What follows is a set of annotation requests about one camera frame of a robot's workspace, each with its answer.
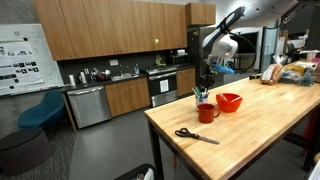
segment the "scissor handle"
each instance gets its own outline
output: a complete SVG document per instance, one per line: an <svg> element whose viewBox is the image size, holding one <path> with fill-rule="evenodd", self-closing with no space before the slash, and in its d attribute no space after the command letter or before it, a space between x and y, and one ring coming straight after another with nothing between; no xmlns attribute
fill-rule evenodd
<svg viewBox="0 0 320 180"><path fill-rule="evenodd" d="M180 130L176 130L175 134L180 137L192 137L195 139L199 138L198 134L193 134L193 133L189 132L189 130L187 128L181 128Z"/></svg>

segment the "wooden cabinet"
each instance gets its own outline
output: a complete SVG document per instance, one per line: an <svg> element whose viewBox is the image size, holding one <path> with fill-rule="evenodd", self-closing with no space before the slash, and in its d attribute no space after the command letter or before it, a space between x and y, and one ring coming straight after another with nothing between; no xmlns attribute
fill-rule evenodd
<svg viewBox="0 0 320 180"><path fill-rule="evenodd" d="M96 56L118 54L108 0L82 0Z"/></svg>
<svg viewBox="0 0 320 180"><path fill-rule="evenodd" d="M119 54L138 52L131 1L109 0Z"/></svg>
<svg viewBox="0 0 320 180"><path fill-rule="evenodd" d="M59 0L34 0L34 5L53 59L75 58Z"/></svg>
<svg viewBox="0 0 320 180"><path fill-rule="evenodd" d="M177 71L178 96L192 93L196 86L195 68Z"/></svg>
<svg viewBox="0 0 320 180"><path fill-rule="evenodd" d="M149 3L132 1L134 28L139 52L151 51L154 48L151 35L151 21L149 16Z"/></svg>
<svg viewBox="0 0 320 180"><path fill-rule="evenodd" d="M81 0L60 0L76 58L95 56Z"/></svg>
<svg viewBox="0 0 320 180"><path fill-rule="evenodd" d="M106 85L112 116L150 106L147 78Z"/></svg>
<svg viewBox="0 0 320 180"><path fill-rule="evenodd" d="M164 4L168 49L187 47L186 9L184 5Z"/></svg>
<svg viewBox="0 0 320 180"><path fill-rule="evenodd" d="M186 5L187 25L213 25L216 23L216 6L189 3Z"/></svg>
<svg viewBox="0 0 320 180"><path fill-rule="evenodd" d="M167 48L166 24L164 19L164 5L162 3L148 3L151 25L151 39L153 50L164 50Z"/></svg>

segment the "stainless steel dishwasher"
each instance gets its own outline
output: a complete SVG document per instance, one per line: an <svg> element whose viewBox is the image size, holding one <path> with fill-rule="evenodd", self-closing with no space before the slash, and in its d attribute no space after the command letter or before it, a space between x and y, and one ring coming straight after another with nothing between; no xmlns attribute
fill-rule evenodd
<svg viewBox="0 0 320 180"><path fill-rule="evenodd" d="M111 119L103 86L69 91L68 97L79 128Z"/></svg>

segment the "kitchen sink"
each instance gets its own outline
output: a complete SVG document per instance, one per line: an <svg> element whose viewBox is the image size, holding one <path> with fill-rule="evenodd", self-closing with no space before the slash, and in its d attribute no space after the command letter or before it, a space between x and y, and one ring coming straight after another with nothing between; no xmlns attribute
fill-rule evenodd
<svg viewBox="0 0 320 180"><path fill-rule="evenodd" d="M113 76L113 77L111 77L111 80L112 81L119 81L119 80L124 80L124 79L135 78L138 76L139 75L137 75L137 74L123 74L122 76Z"/></svg>

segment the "whiteboard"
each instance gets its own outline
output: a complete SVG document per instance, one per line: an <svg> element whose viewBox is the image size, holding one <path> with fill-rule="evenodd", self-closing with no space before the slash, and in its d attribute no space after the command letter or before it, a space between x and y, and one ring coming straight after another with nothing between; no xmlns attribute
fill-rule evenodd
<svg viewBox="0 0 320 180"><path fill-rule="evenodd" d="M0 41L24 41L28 39L43 83L0 89L0 96L23 94L49 88L62 87L63 81L56 61L52 59L43 29L40 24L0 25Z"/></svg>

